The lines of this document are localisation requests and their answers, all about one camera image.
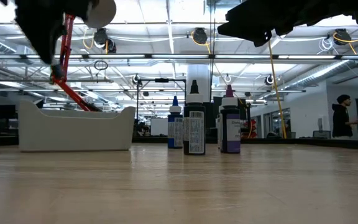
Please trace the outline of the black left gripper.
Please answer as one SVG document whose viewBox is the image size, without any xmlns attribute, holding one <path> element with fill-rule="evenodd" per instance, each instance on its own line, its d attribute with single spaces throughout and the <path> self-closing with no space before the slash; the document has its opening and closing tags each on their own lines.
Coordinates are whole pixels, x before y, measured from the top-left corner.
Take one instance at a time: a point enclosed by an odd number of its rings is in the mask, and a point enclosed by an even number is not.
<svg viewBox="0 0 358 224">
<path fill-rule="evenodd" d="M 98 6 L 98 0 L 15 0 L 15 22 L 26 34 L 40 59 L 51 64 L 55 55 L 57 33 L 51 33 L 53 26 L 62 23 L 63 15 L 70 14 L 87 21 L 92 9 Z M 46 38 L 38 33 L 38 28 L 46 28 L 51 33 Z"/>
</svg>

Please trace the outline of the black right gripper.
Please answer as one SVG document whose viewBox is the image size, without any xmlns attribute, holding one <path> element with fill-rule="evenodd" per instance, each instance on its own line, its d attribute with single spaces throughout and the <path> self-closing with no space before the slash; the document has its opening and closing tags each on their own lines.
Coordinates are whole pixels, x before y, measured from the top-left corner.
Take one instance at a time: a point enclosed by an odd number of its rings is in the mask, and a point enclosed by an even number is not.
<svg viewBox="0 0 358 224">
<path fill-rule="evenodd" d="M 275 33 L 284 35 L 296 26 L 312 26 L 327 18 L 330 7 L 330 0 L 246 0 L 228 10 L 225 17 L 227 21 L 275 21 Z M 255 47 L 263 46 L 272 38 L 271 30 L 233 22 L 220 25 L 218 33 L 248 40 Z"/>
</svg>

